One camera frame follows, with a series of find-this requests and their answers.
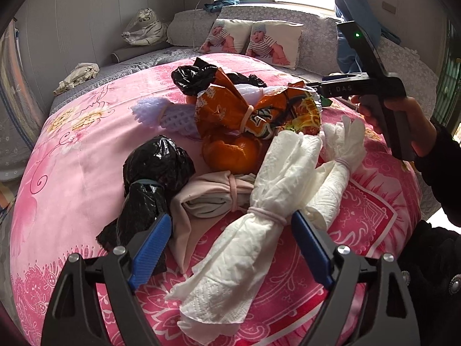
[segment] black plastic bag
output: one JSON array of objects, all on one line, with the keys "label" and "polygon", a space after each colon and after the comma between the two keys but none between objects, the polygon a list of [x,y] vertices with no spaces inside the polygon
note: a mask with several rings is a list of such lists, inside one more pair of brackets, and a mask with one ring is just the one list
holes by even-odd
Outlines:
[{"label": "black plastic bag", "polygon": [[[205,91],[213,83],[218,67],[212,65],[199,57],[194,65],[179,66],[171,73],[173,83],[181,90],[184,95],[197,96],[199,92]],[[257,87],[267,87],[267,85],[256,75],[249,77],[240,73],[226,74],[233,84],[251,84]]]},{"label": "black plastic bag", "polygon": [[[96,237],[98,243],[106,251],[126,246],[137,232],[147,230],[159,214],[169,213],[171,199],[194,173],[194,163],[187,152],[166,136],[156,136],[136,148],[123,165],[122,211]],[[165,270],[163,253],[154,274]]]}]

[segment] human hand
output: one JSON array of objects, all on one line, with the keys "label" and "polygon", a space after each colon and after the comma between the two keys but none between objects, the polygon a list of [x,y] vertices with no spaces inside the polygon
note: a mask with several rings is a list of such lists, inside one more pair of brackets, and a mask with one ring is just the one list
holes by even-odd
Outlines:
[{"label": "human hand", "polygon": [[[359,96],[352,96],[351,102],[359,104]],[[389,99],[384,101],[386,108],[391,110],[402,110],[406,112],[411,134],[411,145],[419,157],[424,157],[432,151],[437,139],[437,130],[434,125],[425,117],[423,110],[412,97]],[[363,115],[365,121],[373,126],[377,134],[383,131],[378,121],[374,118],[368,108],[359,106],[359,113]]]}]

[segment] stuffed animal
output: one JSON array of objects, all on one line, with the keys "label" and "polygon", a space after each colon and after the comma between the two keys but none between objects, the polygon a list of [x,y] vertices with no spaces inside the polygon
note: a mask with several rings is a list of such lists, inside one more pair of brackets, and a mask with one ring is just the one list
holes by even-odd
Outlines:
[{"label": "stuffed animal", "polygon": [[122,38],[132,46],[151,46],[166,40],[167,28],[152,9],[141,9],[122,33]]}]

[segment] baby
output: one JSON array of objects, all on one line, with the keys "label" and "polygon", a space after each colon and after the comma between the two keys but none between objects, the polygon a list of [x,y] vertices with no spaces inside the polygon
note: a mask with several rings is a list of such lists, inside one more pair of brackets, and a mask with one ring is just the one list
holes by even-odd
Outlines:
[{"label": "baby", "polygon": [[200,47],[200,51],[203,53],[209,53],[212,46],[222,46],[223,52],[237,53],[234,47],[234,38],[225,30],[224,22],[220,19],[217,19],[213,24],[207,40],[205,40],[205,42]]},{"label": "baby", "polygon": [[272,57],[274,65],[289,65],[284,48],[270,36],[266,35],[266,25],[258,24],[251,33],[250,44],[246,52],[250,57]]}]

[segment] electrical outlet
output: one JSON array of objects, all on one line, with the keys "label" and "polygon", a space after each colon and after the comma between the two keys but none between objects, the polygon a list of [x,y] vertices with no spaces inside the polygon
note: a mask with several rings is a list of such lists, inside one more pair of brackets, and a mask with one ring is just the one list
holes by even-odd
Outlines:
[{"label": "electrical outlet", "polygon": [[383,9],[387,10],[389,13],[395,14],[397,12],[397,8],[386,1],[383,1]]}]

